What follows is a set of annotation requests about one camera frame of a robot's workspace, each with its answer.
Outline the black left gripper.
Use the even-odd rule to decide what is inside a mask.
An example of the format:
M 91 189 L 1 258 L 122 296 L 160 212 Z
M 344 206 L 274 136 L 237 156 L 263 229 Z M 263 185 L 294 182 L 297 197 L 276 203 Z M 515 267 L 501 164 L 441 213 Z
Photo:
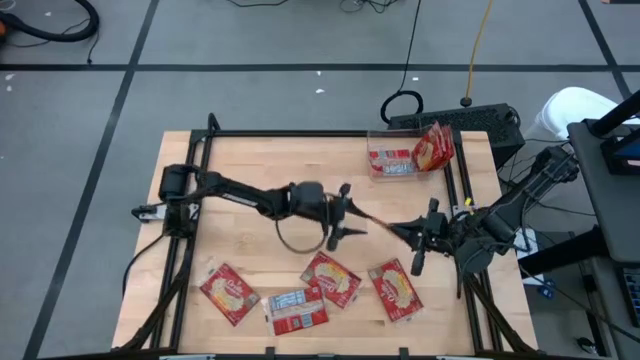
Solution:
M 366 235 L 367 231 L 344 228 L 346 213 L 364 219 L 372 216 L 356 206 L 348 197 L 350 185 L 344 183 L 337 194 L 329 194 L 318 182 L 303 182 L 298 187 L 297 203 L 294 206 L 297 215 L 305 214 L 309 219 L 318 220 L 323 231 L 328 234 L 326 245 L 328 250 L 336 250 L 339 241 L 346 236 Z

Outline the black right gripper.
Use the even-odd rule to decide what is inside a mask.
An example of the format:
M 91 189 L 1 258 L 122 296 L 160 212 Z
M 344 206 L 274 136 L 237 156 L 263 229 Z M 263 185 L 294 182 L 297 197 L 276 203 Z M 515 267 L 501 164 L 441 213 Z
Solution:
M 407 235 L 402 240 L 415 252 L 411 265 L 412 275 L 422 273 L 427 252 L 435 251 L 445 256 L 453 254 L 453 246 L 448 240 L 448 221 L 446 215 L 438 211 L 438 207 L 439 200 L 431 198 L 425 217 L 389 225 L 394 234 Z

